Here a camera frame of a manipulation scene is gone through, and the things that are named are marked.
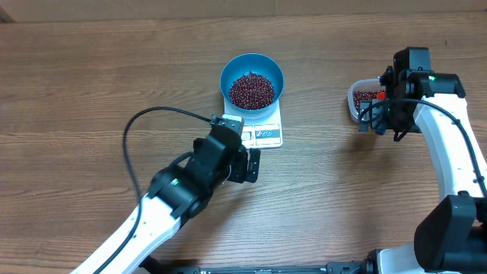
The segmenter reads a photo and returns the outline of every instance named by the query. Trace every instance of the wooden table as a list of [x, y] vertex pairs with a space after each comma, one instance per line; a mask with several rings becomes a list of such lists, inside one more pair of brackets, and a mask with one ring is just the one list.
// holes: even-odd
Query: wooden table
[[[425, 141], [359, 133], [346, 91], [427, 46], [435, 71], [460, 76], [486, 153], [486, 37], [485, 12], [0, 24], [0, 272], [84, 261], [135, 207], [127, 120], [158, 105], [221, 114], [220, 72], [248, 52], [284, 71], [284, 145], [263, 151], [257, 183], [225, 184], [152, 255], [316, 265], [411, 241], [438, 202]], [[206, 134], [176, 113], [141, 118], [129, 147], [143, 187]]]

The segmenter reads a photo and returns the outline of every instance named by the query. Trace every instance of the white plastic container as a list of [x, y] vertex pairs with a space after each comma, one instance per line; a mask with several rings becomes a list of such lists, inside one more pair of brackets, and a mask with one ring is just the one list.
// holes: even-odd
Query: white plastic container
[[384, 87], [380, 86], [379, 79], [377, 78], [356, 81], [349, 88], [347, 98], [349, 101], [350, 117], [352, 118], [352, 121], [358, 123], [358, 111], [355, 109], [355, 105], [353, 103], [353, 93], [355, 91], [380, 91], [383, 89]]

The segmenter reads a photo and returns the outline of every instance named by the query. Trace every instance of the container of beans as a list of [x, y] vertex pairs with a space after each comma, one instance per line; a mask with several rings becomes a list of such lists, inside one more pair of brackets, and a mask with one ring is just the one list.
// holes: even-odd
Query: container of beans
[[223, 68], [220, 89], [232, 110], [246, 119], [257, 119], [273, 113], [284, 89], [284, 75], [268, 56], [247, 53]]
[[379, 79], [372, 78], [356, 81], [350, 88], [347, 96], [349, 102], [350, 117], [358, 123], [358, 107], [362, 100], [376, 99], [377, 95], [384, 90], [380, 86]]

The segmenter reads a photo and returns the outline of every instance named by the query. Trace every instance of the blue bowl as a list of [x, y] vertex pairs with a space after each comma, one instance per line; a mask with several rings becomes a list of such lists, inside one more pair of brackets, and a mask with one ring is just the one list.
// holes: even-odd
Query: blue bowl
[[[274, 100], [272, 104], [259, 110], [245, 110], [239, 108], [231, 103], [228, 91], [234, 82], [242, 77], [242, 75], [248, 75], [250, 72], [260, 74], [268, 78], [275, 90]], [[284, 75], [282, 74], [279, 65], [269, 57], [259, 53], [247, 53], [241, 56], [233, 58], [221, 72], [220, 76], [220, 89], [225, 100], [235, 109], [241, 113], [255, 116], [270, 110], [275, 106], [275, 102], [281, 97], [284, 89]]]

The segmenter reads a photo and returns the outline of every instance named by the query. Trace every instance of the white kitchen scale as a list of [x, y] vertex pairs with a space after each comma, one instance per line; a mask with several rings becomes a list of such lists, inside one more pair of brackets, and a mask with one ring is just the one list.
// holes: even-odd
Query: white kitchen scale
[[282, 146], [281, 107], [273, 103], [264, 113], [243, 113], [224, 99], [224, 112], [243, 119], [242, 145], [245, 148], [279, 148]]

